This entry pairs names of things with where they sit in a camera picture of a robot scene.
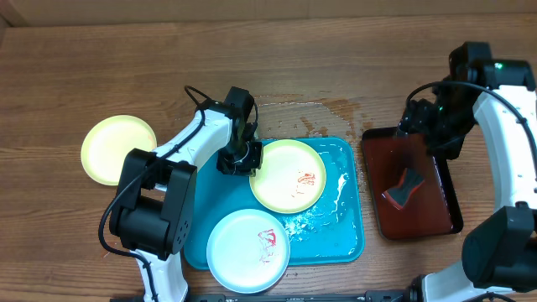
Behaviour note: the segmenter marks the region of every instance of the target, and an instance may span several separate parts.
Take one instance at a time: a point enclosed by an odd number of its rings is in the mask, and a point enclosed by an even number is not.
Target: yellow paper plate
[[[82,144],[81,161],[86,173],[103,185],[117,185],[125,156],[134,148],[151,151],[157,138],[143,120],[120,115],[99,122]]]
[[[250,178],[255,197],[272,211],[297,213],[313,206],[326,184],[321,156],[305,143],[282,139],[263,147],[263,165]]]

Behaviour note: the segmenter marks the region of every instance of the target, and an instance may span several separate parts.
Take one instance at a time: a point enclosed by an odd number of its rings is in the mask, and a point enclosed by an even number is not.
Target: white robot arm
[[[414,91],[401,133],[425,133],[429,150],[458,157],[464,135],[479,124],[495,189],[494,214],[468,234],[461,261],[417,280],[417,301],[479,300],[537,289],[537,150],[535,83],[526,62],[493,60],[488,44],[465,43],[450,55],[451,74]],[[436,87],[436,103],[411,101]]]
[[[535,91],[526,86],[500,86],[495,90],[511,102],[523,117],[528,119],[532,133],[537,133],[535,120]],[[532,165],[529,142],[518,119],[495,97],[482,93],[473,106],[474,116],[482,129],[493,172],[496,205],[494,211],[505,206],[515,207],[519,201],[527,202],[537,210],[537,181]],[[468,279],[462,261],[439,273],[423,279],[423,298],[426,302],[465,301],[487,292],[509,294],[511,288],[475,288]]]
[[[253,141],[257,107],[248,91],[233,87],[224,102],[205,97],[196,102],[194,119],[177,136],[153,152],[134,149],[125,158],[110,230],[139,255],[145,302],[186,297],[179,251],[190,230],[197,171],[216,153],[216,168],[223,174],[252,175],[261,165],[262,144]],[[253,107],[256,122],[247,123]],[[164,202],[142,196],[142,188],[166,192]]]

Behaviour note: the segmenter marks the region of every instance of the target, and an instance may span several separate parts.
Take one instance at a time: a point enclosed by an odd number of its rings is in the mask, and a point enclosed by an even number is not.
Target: black cable
[[[518,119],[518,123],[520,123],[520,125],[522,125],[522,128],[524,129],[525,133],[526,133],[526,136],[528,137],[528,143],[529,143],[529,148],[531,149],[531,156],[533,158],[533,161],[534,161],[534,170],[535,170],[535,173],[537,174],[537,146],[535,145],[535,139],[534,139],[534,136],[531,132],[531,129],[529,129],[529,125],[528,125],[528,120],[522,116],[522,114],[520,114],[520,112],[517,110],[517,108],[515,108],[513,105],[511,105],[511,103],[506,100],[505,98],[503,98],[503,96],[500,96],[498,93],[494,92],[494,91],[490,91],[488,90],[487,88],[485,87],[482,87],[482,86],[479,86],[479,85],[476,85],[476,84],[472,84],[472,83],[469,83],[469,82],[465,82],[465,81],[436,81],[436,82],[431,82],[429,84],[425,84],[423,86],[420,86],[418,87],[417,89],[415,89],[414,91],[410,92],[409,96],[406,98],[406,108],[407,110],[410,109],[410,101],[412,100],[412,97],[414,97],[416,94],[418,94],[419,92],[427,89],[427,88],[431,88],[431,87],[439,87],[439,86],[466,86],[466,87],[469,87],[469,88],[472,88],[472,89],[475,89],[475,90],[478,90],[478,91],[481,91],[481,92],[485,92],[491,96],[494,96],[498,101],[500,101],[504,106],[506,106],[507,109],[509,109],[509,111],[511,111],[513,113],[514,116],[516,116],[516,118]]]
[[[192,99],[192,101],[196,104],[196,109],[199,109],[200,103],[198,102],[198,100],[196,100],[196,98],[194,96],[192,96],[192,94],[190,93],[189,90],[192,90],[192,91],[196,92],[197,94],[205,97],[205,99],[211,100],[211,98],[208,97],[205,93],[195,89],[194,87],[185,86],[185,91],[188,94],[188,96]],[[130,183],[128,183],[128,185],[125,186],[125,188],[123,190],[121,190],[121,192],[119,192],[116,195],[116,197],[114,197],[112,202],[110,202],[110,205],[108,205],[108,207],[106,208],[106,210],[102,214],[101,222],[99,223],[99,230],[98,230],[99,242],[101,243],[102,247],[104,247],[104,249],[106,249],[110,253],[113,253],[113,254],[116,254],[116,255],[119,255],[119,256],[136,258],[137,260],[140,260],[140,262],[143,263],[143,267],[148,272],[149,287],[151,288],[151,296],[152,296],[151,299],[154,300],[155,302],[159,302],[159,297],[158,297],[157,291],[156,291],[156,289],[154,287],[153,273],[151,272],[151,263],[149,263],[149,261],[142,255],[138,255],[137,253],[125,252],[125,251],[118,250],[116,248],[113,248],[113,247],[109,246],[108,243],[104,239],[104,226],[106,225],[107,218],[110,215],[110,212],[112,212],[112,208],[114,207],[114,205],[123,196],[123,194],[125,194],[125,192],[128,189],[130,189],[130,187],[133,186],[133,184],[135,182],[137,182],[138,180],[143,178],[145,175],[147,175],[154,167],[156,167],[156,164],[160,160],[167,159],[171,154],[174,154],[175,152],[177,152],[177,150],[182,148],[186,143],[188,143],[201,130],[201,128],[205,125],[205,113],[204,113],[203,110],[200,110],[200,113],[201,113],[201,121],[198,124],[198,126],[196,127],[196,129],[194,129],[194,131],[192,131],[185,139],[183,139],[182,141],[177,143],[170,151],[168,151],[163,156],[161,156],[160,158],[155,160],[149,166],[145,167],[145,170],[142,173],[140,173]]]
[[[253,108],[255,108],[255,121],[254,121],[254,123],[257,125],[258,124],[259,113],[258,113],[258,104],[256,104],[255,101],[253,102]]]
[[[464,302],[482,302],[484,299],[488,299],[489,301],[493,301],[494,298],[498,298],[502,301],[505,301],[505,302],[516,302],[515,300],[507,297],[507,296],[504,296],[502,294],[496,294],[494,292],[487,292],[485,294],[480,294],[478,295],[477,297],[473,297],[473,298],[470,298],[470,299],[467,299],[467,300],[464,300]]]

